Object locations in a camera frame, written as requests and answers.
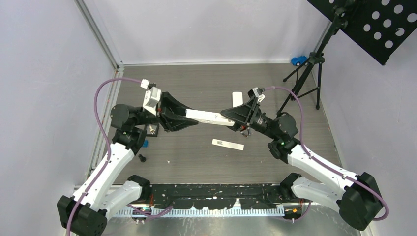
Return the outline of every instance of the black square object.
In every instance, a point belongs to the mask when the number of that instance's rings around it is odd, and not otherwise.
[[[159,124],[147,124],[145,128],[147,137],[158,137]]]
[[[335,6],[348,0],[307,0],[333,21]],[[417,28],[417,0],[358,0],[359,7],[342,31],[381,65]]]

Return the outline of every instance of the tripod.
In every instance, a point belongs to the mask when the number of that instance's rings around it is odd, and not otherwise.
[[[322,66],[323,66],[323,63],[325,62],[325,59],[323,57],[323,55],[324,55],[323,50],[324,50],[325,46],[327,45],[327,43],[330,41],[330,38],[333,35],[335,35],[339,31],[340,28],[342,28],[342,29],[345,28],[346,25],[347,25],[346,9],[343,8],[343,7],[339,7],[335,10],[334,20],[331,23],[329,29],[327,30],[325,36],[323,37],[323,40],[322,40],[319,48],[317,49],[317,51],[316,52],[311,52],[310,57],[304,63],[302,63],[300,66],[298,66],[297,69],[295,69],[293,72],[291,72],[291,74],[289,74],[284,79],[284,82],[286,82],[292,75],[297,73],[296,85],[294,86],[292,91],[295,95],[298,95],[302,86],[304,85],[304,82],[307,80],[308,76],[310,75],[311,71],[313,70],[314,65],[318,64],[319,65],[319,75],[318,75],[318,79],[317,79],[317,87],[308,91],[308,92],[306,92],[306,93],[304,93],[304,94],[302,94],[302,95],[300,95],[300,96],[298,96],[298,98],[301,98],[303,96],[306,96],[307,94],[310,94],[314,91],[317,91],[317,103],[316,103],[316,109],[317,110],[320,109],[320,86],[321,86],[321,80],[322,80]],[[307,65],[307,67],[304,70],[304,72],[302,73],[302,75],[300,76],[300,78],[298,79],[298,71],[304,65]],[[291,94],[288,95],[287,99],[285,99],[284,103],[282,104],[281,108],[278,110],[277,114],[282,112],[282,110],[287,105],[287,103],[290,99],[292,101],[295,100]]]

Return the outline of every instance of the blue object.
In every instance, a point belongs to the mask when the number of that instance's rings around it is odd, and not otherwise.
[[[291,59],[291,63],[293,65],[299,66],[299,65],[303,64],[306,60],[307,60],[307,57],[301,56],[301,57],[298,57],[298,58]]]
[[[148,141],[147,140],[144,141],[144,144],[142,144],[142,147],[143,148],[147,148],[148,147]]]

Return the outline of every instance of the white wall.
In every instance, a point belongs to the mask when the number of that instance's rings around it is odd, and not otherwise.
[[[345,167],[373,175],[390,207],[376,236],[415,235],[417,31],[381,66],[343,32],[325,49],[322,102]]]
[[[0,5],[1,235],[55,236],[98,132],[95,90],[114,72],[73,0]]]
[[[327,20],[306,0],[88,0],[125,64],[285,61],[308,55]]]

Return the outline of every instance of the wooden floor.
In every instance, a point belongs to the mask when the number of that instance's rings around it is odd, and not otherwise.
[[[242,91],[244,102],[247,91],[254,87],[285,86],[292,88],[295,77],[282,82],[295,67],[290,64],[225,64],[225,65],[167,65],[126,67],[125,77],[148,79],[162,91],[197,110],[220,112],[232,106],[232,92]],[[303,91],[314,88],[313,78],[307,79]],[[117,103],[141,106],[145,90],[139,84],[123,82]],[[287,97],[287,92],[265,92],[262,112],[270,118]],[[305,114],[304,140],[317,154],[339,165],[334,141],[322,109],[315,109],[316,94],[301,98]],[[300,113],[296,102],[284,110],[298,123]],[[149,137],[149,146],[139,153],[147,158],[145,163],[135,157],[119,175],[116,184],[122,184],[130,175],[139,175],[151,183],[279,183],[291,172],[310,177],[300,169],[276,160],[267,143],[271,140],[253,132],[245,138],[224,126],[199,124],[178,132],[160,130],[157,138]],[[244,150],[234,150],[211,144],[220,139],[244,144]]]

